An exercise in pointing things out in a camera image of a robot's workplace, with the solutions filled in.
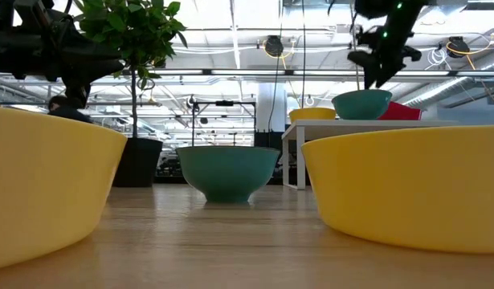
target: table surface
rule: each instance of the table surface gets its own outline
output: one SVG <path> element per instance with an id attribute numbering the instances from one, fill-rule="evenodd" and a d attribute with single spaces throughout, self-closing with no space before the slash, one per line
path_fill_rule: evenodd
<path id="1" fill-rule="evenodd" d="M 0 289 L 493 289 L 494 255 L 385 246 L 322 223 L 310 190 L 267 186 L 249 206 L 188 185 L 114 189 L 82 242 L 0 269 Z"/>
<path id="2" fill-rule="evenodd" d="M 401 128 L 427 128 L 457 125 L 445 120 L 297 120 L 282 138 L 296 139 L 296 127 L 305 127 L 305 139 L 317 140 L 330 136 L 341 136 L 358 132 L 374 132 Z"/>

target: desk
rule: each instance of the desk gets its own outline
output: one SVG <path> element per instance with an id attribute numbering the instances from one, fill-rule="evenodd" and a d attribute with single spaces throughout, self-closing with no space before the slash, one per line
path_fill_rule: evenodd
<path id="1" fill-rule="evenodd" d="M 283 183 L 296 189 L 305 189 L 305 160 L 300 147 L 306 140 L 318 140 L 358 132 L 430 128 L 456 124 L 455 121 L 444 120 L 297 120 L 282 135 Z M 289 185 L 289 140 L 296 140 L 296 186 Z"/>

